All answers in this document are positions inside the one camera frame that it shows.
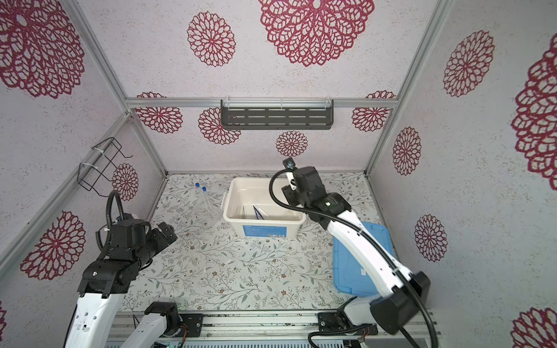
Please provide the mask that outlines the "blue plastic bin lid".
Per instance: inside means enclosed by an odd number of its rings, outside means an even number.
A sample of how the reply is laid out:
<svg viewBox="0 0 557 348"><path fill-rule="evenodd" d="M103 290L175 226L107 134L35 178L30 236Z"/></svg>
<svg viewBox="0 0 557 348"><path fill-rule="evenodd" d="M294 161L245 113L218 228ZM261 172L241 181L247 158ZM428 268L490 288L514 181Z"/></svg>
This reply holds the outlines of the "blue plastic bin lid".
<svg viewBox="0 0 557 348"><path fill-rule="evenodd" d="M384 226L368 222L363 222L363 225L390 255L394 255L390 232ZM336 238L333 238L333 281L335 288L345 294L357 297L379 296L370 276Z"/></svg>

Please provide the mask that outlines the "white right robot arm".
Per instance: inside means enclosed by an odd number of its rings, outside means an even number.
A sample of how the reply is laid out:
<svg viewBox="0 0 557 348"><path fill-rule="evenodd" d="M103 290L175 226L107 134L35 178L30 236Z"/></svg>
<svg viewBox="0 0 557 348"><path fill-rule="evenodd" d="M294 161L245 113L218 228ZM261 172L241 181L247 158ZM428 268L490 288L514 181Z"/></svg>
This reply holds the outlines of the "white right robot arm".
<svg viewBox="0 0 557 348"><path fill-rule="evenodd" d="M425 307L431 287L427 275L410 271L390 255L351 205L340 194L326 191L316 168L286 165L272 177L268 191L280 207L305 213L320 224L359 262L379 292L369 303L377 326L391 335L409 336L404 326L420 313L432 345L437 345L435 325Z"/></svg>

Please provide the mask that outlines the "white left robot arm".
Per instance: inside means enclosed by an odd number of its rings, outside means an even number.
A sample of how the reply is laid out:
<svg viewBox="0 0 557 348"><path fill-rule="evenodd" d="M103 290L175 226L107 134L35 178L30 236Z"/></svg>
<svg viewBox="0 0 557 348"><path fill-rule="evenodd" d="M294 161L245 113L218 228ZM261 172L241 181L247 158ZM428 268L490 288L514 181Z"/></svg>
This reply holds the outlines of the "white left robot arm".
<svg viewBox="0 0 557 348"><path fill-rule="evenodd" d="M105 347L116 314L131 283L154 256L177 240L172 226L153 228L140 219L109 226L101 255L85 269L66 347ZM123 347L153 347L161 337L200 336L202 315L184 315L174 302L154 302L144 312Z"/></svg>

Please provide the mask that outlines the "white plastic bin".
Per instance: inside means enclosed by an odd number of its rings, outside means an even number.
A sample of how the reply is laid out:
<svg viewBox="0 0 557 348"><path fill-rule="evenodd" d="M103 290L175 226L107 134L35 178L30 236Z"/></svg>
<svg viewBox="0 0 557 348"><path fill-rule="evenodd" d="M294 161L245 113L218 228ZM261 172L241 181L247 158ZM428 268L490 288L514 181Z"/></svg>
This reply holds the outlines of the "white plastic bin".
<svg viewBox="0 0 557 348"><path fill-rule="evenodd" d="M223 195L220 208L223 218L239 236L294 239L306 221L306 214L287 210L272 200L269 194L270 178L234 178ZM257 220L253 210L256 205L265 214ZM242 208L249 211L249 218L242 219Z"/></svg>

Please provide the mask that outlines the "thin blue capped test tube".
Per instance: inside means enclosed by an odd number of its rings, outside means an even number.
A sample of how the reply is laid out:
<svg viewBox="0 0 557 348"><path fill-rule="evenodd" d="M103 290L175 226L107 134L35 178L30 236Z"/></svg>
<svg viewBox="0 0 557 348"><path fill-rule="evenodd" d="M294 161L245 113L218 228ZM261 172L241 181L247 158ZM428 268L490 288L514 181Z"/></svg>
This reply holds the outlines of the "thin blue capped test tube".
<svg viewBox="0 0 557 348"><path fill-rule="evenodd" d="M205 206L207 207L208 210L211 210L211 204L210 204L209 197L207 195L207 187L206 186L203 186L201 188L201 194L202 194L202 198L205 202Z"/></svg>

